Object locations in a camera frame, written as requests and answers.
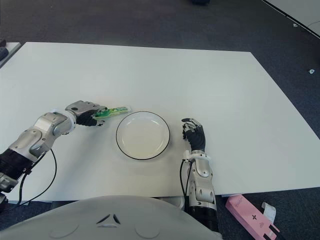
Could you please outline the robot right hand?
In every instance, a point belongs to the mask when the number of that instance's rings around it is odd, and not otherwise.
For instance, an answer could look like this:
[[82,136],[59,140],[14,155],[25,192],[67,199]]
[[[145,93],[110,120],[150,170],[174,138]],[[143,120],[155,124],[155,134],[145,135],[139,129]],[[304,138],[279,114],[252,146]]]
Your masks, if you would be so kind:
[[192,151],[205,152],[206,137],[203,126],[194,118],[183,118],[182,137],[190,144]]

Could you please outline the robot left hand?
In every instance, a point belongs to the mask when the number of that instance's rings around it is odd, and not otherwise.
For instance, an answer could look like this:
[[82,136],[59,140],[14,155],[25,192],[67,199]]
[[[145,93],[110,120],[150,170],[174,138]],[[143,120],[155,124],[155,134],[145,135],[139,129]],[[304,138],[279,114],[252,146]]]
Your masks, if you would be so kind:
[[95,114],[105,110],[106,107],[90,101],[79,100],[68,105],[65,110],[75,116],[76,124],[86,127],[103,126],[104,120],[96,120]]

